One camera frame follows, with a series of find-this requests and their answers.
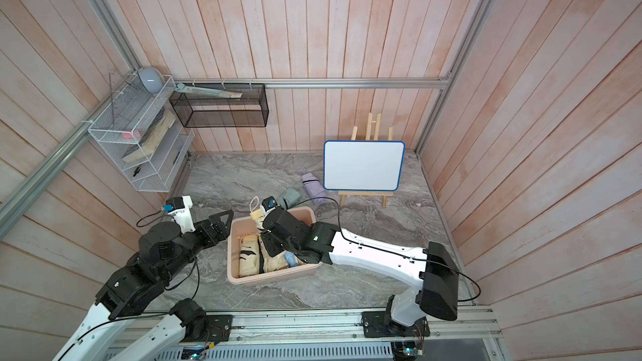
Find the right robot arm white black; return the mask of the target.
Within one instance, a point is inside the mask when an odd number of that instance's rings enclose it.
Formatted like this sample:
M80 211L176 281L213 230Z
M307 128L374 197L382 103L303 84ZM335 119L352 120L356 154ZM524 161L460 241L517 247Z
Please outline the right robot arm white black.
M270 255L291 252L307 264L360 267L408 286L392 297L392 322L410 327L426 316L457 320L459 269L438 242L427 248L400 247L360 237L337 225L297 219L281 207L272 209L260 230Z

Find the beige striped umbrella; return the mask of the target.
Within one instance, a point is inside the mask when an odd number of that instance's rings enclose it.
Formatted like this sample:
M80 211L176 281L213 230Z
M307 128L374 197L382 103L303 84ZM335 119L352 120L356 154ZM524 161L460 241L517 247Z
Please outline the beige striped umbrella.
M249 203L250 217L254 221L257 230L263 231L265 213L258 197L254 197Z

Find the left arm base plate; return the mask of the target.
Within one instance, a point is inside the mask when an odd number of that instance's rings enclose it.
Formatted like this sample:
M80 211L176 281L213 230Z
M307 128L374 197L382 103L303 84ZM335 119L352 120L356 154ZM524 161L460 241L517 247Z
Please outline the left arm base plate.
M233 316L231 314L197 317L186 327L185 341L218 344L230 338Z

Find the pink plastic storage box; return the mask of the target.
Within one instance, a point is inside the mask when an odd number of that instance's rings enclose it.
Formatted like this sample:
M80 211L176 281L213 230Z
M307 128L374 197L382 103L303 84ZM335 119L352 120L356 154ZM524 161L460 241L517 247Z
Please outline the pink plastic storage box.
M232 221L230 237L227 240L227 280L234 285L257 285L278 282L285 279L302 277L315 273L320 269L321 264L309 264L299 261L297 267L290 267L276 272L265 273L262 270L262 252L260 250L261 268L258 275L250 277L239 277L239 250L240 239L245 235L258 235L259 245L262 237L251 217L241 217Z

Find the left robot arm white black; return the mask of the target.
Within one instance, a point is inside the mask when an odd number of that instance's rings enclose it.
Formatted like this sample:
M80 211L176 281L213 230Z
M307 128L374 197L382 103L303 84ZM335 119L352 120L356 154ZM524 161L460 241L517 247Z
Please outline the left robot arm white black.
M150 303L170 290L172 279L187 265L198 268L197 255L228 239L233 212L225 211L197 222L184 232L176 222L161 222L139 240L139 251L112 274L57 360L100 360L134 321L146 319ZM232 316L210 316L194 297L176 303L146 334L117 354L117 359L152 360L182 341L199 342L192 354L201 359L213 346L230 338Z

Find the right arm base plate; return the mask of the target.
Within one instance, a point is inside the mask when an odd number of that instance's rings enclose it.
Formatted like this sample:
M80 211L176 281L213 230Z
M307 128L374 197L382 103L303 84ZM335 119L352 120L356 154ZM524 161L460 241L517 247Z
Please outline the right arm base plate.
M430 329L426 319L418 319L411 327L394 322L388 311L366 311L361 314L364 336L380 338L426 338Z

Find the plain beige umbrella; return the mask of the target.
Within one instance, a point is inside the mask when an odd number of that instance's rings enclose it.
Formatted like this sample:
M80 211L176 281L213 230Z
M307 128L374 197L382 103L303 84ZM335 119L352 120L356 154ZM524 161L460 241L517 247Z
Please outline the plain beige umbrella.
M276 272L290 268L289 263L285 257L285 252L282 251L276 256L271 256L268 252L266 244L260 240L260 250L262 252L262 270L265 273Z

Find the green umbrella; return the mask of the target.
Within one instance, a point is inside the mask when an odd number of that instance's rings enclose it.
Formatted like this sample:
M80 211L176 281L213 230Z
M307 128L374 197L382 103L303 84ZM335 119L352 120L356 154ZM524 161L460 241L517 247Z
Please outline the green umbrella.
M299 201L301 200L301 195L300 193L295 190L292 187L289 187L286 189L277 199L277 203L283 208L283 209L290 209L294 206L296 206Z

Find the blue umbrella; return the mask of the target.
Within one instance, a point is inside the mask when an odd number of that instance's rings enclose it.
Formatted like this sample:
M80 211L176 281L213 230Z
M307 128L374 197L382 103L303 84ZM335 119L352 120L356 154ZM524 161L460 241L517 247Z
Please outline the blue umbrella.
M285 252L284 258L288 263L289 267L297 267L299 265L299 261L297 257L291 252Z

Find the beige umbrella black band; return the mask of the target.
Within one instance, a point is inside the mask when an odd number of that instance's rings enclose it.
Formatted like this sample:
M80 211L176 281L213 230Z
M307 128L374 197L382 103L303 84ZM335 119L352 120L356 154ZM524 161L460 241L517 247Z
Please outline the beige umbrella black band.
M258 275L261 268L258 235L245 235L240 239L239 277Z

